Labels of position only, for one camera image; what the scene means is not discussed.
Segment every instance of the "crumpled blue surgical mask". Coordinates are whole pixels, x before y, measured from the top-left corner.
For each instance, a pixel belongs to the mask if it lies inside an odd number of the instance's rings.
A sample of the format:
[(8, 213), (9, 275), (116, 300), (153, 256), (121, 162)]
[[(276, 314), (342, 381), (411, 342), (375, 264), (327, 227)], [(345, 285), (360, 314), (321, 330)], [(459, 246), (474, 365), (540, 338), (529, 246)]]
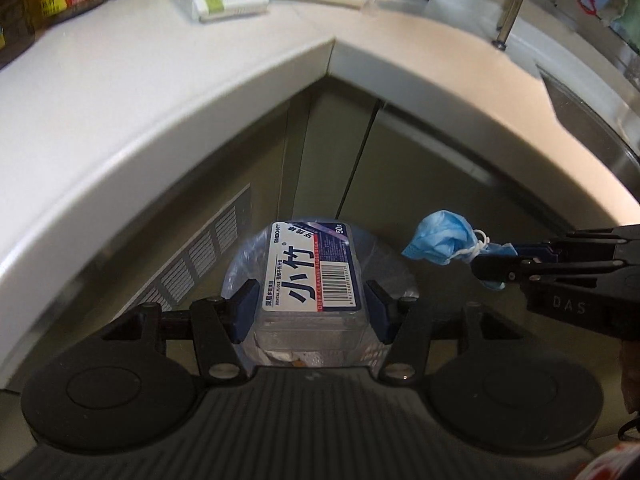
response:
[[(414, 238), (402, 251), (402, 256), (412, 260), (429, 260), (441, 266), (449, 265), (452, 260), (471, 263), (478, 254), (518, 255), (513, 245), (492, 244), (484, 232), (473, 229), (463, 216), (444, 210), (423, 219)], [(504, 288), (504, 283), (483, 283), (489, 288)]]

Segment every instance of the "cabinet door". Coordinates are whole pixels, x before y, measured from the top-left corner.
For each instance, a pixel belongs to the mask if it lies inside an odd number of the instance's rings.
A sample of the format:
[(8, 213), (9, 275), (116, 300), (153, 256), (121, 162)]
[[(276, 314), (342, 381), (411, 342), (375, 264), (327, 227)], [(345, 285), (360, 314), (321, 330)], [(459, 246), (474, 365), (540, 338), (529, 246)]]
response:
[[(341, 220), (372, 232), (398, 253), (409, 243), (420, 220), (441, 209), (465, 216), (474, 228), (499, 243), (539, 242), (568, 227), (481, 161), (444, 145), (437, 132), (409, 124), (410, 120), (385, 110), (377, 114)], [(501, 292), (489, 290), (464, 263), (439, 267), (426, 260), (405, 261), (420, 294), (440, 314), (460, 309), (466, 301), (481, 301), (591, 370), (606, 395), (596, 436), (611, 434), (626, 421), (616, 364), (618, 341), (529, 313), (517, 286)]]

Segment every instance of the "white countertop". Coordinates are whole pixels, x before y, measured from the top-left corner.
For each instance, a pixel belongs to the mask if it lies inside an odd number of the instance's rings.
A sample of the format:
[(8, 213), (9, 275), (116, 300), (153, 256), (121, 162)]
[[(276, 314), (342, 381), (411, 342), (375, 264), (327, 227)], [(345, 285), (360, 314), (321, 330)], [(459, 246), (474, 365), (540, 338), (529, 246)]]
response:
[(0, 72), (0, 386), (49, 302), (108, 240), (244, 127), (329, 73), (474, 150), (580, 228), (640, 206), (557, 122), (540, 79), (425, 18), (275, 2), (200, 25), (113, 0)]

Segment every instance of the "metal pole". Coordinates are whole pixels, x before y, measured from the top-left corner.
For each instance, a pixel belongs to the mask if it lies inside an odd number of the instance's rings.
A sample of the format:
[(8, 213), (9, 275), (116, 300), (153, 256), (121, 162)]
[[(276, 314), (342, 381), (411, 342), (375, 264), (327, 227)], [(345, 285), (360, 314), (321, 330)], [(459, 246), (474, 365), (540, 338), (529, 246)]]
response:
[(495, 48), (500, 50), (505, 50), (507, 48), (507, 38), (511, 33), (513, 24), (516, 22), (516, 18), (518, 17), (523, 1), (524, 0), (511, 0), (509, 2), (507, 11), (504, 14), (504, 20), (501, 20), (502, 27), (500, 28), (500, 33), (498, 33), (498, 38), (491, 42)]

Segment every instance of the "green cloth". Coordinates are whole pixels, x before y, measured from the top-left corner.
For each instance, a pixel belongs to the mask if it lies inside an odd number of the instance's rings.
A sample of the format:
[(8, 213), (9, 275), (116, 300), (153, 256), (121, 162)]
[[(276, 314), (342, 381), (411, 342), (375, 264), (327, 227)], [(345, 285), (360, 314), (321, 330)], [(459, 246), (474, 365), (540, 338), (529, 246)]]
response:
[(640, 0), (618, 0), (619, 16), (615, 19), (629, 35), (629, 39), (640, 46)]

